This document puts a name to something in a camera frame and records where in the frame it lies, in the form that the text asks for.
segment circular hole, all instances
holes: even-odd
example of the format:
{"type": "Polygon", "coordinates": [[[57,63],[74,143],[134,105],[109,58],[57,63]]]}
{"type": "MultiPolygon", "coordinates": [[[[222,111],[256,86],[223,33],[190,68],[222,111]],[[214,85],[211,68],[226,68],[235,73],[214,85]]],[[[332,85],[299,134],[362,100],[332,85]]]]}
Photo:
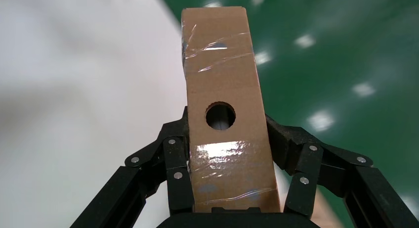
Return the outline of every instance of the circular hole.
{"type": "Polygon", "coordinates": [[[230,104],[216,102],[208,107],[206,119],[208,126],[216,130],[226,130],[233,125],[236,114],[230,104]]]}

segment metal screw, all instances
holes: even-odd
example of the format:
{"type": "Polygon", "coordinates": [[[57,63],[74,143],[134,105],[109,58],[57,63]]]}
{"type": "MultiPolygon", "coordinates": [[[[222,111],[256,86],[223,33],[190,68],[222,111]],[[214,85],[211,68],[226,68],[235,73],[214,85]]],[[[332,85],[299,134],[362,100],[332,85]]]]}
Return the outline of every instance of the metal screw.
{"type": "Polygon", "coordinates": [[[181,177],[183,177],[183,174],[181,172],[176,172],[176,173],[174,173],[173,177],[178,180],[181,177]]]}
{"type": "Polygon", "coordinates": [[[306,178],[306,177],[301,177],[300,178],[300,182],[302,182],[303,184],[308,184],[308,178],[306,178]]]}
{"type": "Polygon", "coordinates": [[[140,161],[140,158],[138,158],[138,157],[133,157],[133,158],[131,159],[131,162],[132,162],[132,163],[137,163],[138,161],[140,161]]]}
{"type": "Polygon", "coordinates": [[[367,161],[364,157],[358,157],[356,158],[356,160],[358,160],[361,163],[365,163],[367,161]]]}

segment white surface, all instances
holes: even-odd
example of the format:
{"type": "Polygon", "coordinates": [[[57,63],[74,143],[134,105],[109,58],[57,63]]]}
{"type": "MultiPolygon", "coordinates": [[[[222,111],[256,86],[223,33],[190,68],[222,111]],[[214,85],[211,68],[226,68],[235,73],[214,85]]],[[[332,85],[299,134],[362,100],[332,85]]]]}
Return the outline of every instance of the white surface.
{"type": "MultiPolygon", "coordinates": [[[[0,0],[0,26],[0,227],[69,227],[181,117],[180,26],[161,0],[0,0]]],[[[163,184],[135,227],[167,217],[163,184]]]]}

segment green floor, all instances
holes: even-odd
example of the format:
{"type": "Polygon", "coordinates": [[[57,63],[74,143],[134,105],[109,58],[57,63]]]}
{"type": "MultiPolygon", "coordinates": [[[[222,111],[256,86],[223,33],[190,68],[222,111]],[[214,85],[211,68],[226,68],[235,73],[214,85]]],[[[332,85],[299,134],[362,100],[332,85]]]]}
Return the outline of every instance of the green floor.
{"type": "Polygon", "coordinates": [[[419,217],[419,0],[164,1],[178,20],[187,7],[244,6],[266,113],[371,157],[419,217]]]}

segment cardboard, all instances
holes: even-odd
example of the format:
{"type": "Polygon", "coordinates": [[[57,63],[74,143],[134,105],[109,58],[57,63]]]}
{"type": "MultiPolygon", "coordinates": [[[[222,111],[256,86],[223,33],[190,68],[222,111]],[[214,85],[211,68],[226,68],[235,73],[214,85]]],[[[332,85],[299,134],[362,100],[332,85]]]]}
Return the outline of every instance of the cardboard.
{"type": "Polygon", "coordinates": [[[246,10],[185,9],[182,38],[195,212],[279,212],[246,10]]]}

